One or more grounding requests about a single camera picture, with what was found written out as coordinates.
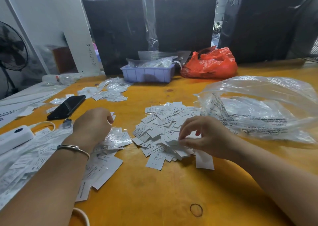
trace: wooden table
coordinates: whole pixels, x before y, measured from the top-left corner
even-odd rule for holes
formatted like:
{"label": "wooden table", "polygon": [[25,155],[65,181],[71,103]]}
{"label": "wooden table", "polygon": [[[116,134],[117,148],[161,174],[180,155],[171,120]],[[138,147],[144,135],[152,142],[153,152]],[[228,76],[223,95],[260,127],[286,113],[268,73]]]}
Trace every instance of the wooden table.
{"label": "wooden table", "polygon": [[[238,75],[291,77],[306,81],[318,89],[318,67],[302,67],[297,60],[257,66],[240,67]],[[82,79],[54,98],[74,94],[104,79],[102,76]],[[91,108],[106,107],[117,115],[113,126],[127,129],[132,136],[135,125],[145,117],[145,107],[173,101],[192,106],[196,100],[192,94],[215,81],[175,76],[169,84],[135,84],[124,93],[127,101],[88,99],[71,118],[76,119]],[[0,133],[23,124],[44,121],[49,107],[44,105],[32,115],[13,121],[1,128]],[[282,141],[253,140],[253,143],[318,174],[318,150],[314,146]],[[211,171],[197,169],[195,157],[191,156],[182,161],[165,162],[162,171],[158,171],[145,167],[148,158],[134,144],[118,152],[116,157],[123,160],[116,173],[99,191],[92,189],[87,201],[76,204],[86,212],[92,226],[292,225],[252,177],[230,161],[214,158],[215,170]],[[202,216],[195,216],[200,214],[198,205],[190,211],[192,204],[201,206]],[[72,217],[70,225],[83,223],[78,217]]]}

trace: plastic bin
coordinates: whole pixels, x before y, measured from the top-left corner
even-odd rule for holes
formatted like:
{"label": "plastic bin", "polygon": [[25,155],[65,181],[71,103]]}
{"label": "plastic bin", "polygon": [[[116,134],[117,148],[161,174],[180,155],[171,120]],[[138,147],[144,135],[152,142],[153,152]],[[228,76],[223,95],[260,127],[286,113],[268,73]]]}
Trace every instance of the plastic bin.
{"label": "plastic bin", "polygon": [[121,70],[127,82],[170,83],[175,73],[175,64],[168,68],[134,68],[126,65]]}

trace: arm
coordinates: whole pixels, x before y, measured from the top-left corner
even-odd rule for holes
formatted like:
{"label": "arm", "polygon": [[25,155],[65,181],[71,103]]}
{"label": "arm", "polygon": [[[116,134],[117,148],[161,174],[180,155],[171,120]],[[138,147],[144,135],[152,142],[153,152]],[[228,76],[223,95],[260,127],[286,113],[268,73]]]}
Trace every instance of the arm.
{"label": "arm", "polygon": [[[185,139],[192,131],[201,139]],[[318,177],[235,136],[217,119],[195,116],[180,129],[179,143],[233,161],[298,226],[318,225]]]}
{"label": "arm", "polygon": [[[73,133],[63,144],[77,145],[90,153],[109,133],[113,119],[108,110],[97,108],[78,118]],[[68,225],[84,175],[87,156],[57,150],[42,168],[0,211],[3,226]]]}

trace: bracelet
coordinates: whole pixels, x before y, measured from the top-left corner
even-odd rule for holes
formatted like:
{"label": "bracelet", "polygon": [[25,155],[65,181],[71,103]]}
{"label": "bracelet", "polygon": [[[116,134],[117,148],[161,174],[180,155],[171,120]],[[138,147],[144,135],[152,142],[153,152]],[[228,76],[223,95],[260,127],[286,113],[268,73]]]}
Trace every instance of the bracelet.
{"label": "bracelet", "polygon": [[70,150],[74,150],[76,152],[82,152],[88,157],[87,160],[89,160],[89,158],[90,158],[90,155],[86,151],[81,150],[78,146],[75,146],[75,145],[58,145],[56,150],[59,150],[59,149],[70,149]]}

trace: handwriting on pillar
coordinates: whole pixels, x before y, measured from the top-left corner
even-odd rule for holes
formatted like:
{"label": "handwriting on pillar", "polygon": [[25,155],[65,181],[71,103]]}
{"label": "handwriting on pillar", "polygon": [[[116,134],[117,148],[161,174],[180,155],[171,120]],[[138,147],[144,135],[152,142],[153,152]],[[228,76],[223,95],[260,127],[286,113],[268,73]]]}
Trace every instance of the handwriting on pillar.
{"label": "handwriting on pillar", "polygon": [[96,63],[95,63],[95,56],[94,56],[94,53],[93,52],[95,52],[95,50],[93,50],[92,51],[92,49],[91,49],[91,44],[86,44],[86,46],[88,47],[88,51],[89,51],[89,56],[90,56],[90,58],[91,58],[91,61],[92,61],[92,65],[93,66],[96,66]]}

